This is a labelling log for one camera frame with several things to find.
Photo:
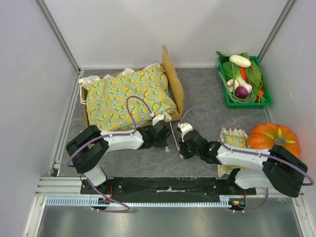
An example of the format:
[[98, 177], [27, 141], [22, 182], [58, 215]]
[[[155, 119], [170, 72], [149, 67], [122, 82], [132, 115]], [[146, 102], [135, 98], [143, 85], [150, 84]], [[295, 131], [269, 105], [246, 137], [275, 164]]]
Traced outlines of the wooden pet bed frame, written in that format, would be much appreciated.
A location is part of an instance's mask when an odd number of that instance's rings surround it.
[[[180, 80], [178, 79], [174, 64], [168, 53], [165, 44], [162, 45], [162, 63], [160, 65], [163, 67], [165, 75], [168, 79], [168, 88], [170, 90], [170, 95], [173, 98], [175, 105], [177, 106], [177, 112], [171, 115], [171, 122], [179, 121], [184, 114], [184, 91]], [[86, 104], [84, 104], [87, 98], [87, 90], [85, 90], [82, 85], [80, 85], [80, 103], [83, 105], [83, 121], [84, 127], [89, 126], [88, 114], [86, 111]]]

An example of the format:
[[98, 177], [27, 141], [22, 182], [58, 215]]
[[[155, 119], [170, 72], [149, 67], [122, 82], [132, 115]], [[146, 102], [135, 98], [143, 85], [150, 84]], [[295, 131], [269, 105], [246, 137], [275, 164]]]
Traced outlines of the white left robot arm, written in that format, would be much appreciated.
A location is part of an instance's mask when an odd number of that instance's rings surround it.
[[97, 194], [108, 190], [107, 176], [98, 164], [105, 153], [118, 150], [141, 150], [167, 146], [170, 126], [160, 120], [136, 130], [117, 133], [101, 131], [90, 125], [66, 145], [67, 153], [78, 174], [83, 174]]

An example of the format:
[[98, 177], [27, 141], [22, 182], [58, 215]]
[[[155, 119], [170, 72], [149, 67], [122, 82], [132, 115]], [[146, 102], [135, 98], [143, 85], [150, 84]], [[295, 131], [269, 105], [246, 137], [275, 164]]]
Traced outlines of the white rope tie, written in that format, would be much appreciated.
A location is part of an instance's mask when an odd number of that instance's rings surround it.
[[166, 111], [163, 111], [162, 114], [164, 115], [164, 121], [168, 122], [169, 125], [170, 125], [172, 136], [173, 136], [176, 148], [177, 148], [178, 151], [180, 151], [180, 147], [178, 145], [178, 141], [177, 141], [177, 138], [175, 136], [175, 133], [174, 133], [174, 130], [173, 130], [173, 126], [172, 126], [172, 123], [171, 123], [171, 120], [172, 120], [171, 115], [169, 115]]

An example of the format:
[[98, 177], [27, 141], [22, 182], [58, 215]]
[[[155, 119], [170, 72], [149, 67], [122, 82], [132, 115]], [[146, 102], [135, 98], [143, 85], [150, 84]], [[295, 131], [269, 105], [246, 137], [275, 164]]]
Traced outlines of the lemon print cushion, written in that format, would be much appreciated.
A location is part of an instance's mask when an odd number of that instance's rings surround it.
[[116, 131], [141, 126], [152, 116], [177, 107], [169, 96], [168, 79], [159, 64], [136, 71], [126, 68], [116, 77], [84, 77], [80, 85], [87, 90], [84, 101], [90, 125], [103, 131]]

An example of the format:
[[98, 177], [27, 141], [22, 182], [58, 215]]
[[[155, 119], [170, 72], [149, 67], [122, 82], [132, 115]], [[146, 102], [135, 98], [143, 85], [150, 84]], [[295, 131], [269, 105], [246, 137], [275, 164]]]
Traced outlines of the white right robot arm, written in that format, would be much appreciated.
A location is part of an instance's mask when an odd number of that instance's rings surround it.
[[307, 177], [307, 166], [286, 148], [236, 148], [219, 141], [207, 141], [196, 130], [181, 129], [179, 153], [184, 159], [199, 157], [208, 164], [235, 165], [226, 182], [227, 191], [238, 194], [250, 188], [274, 188], [288, 197], [299, 196]]

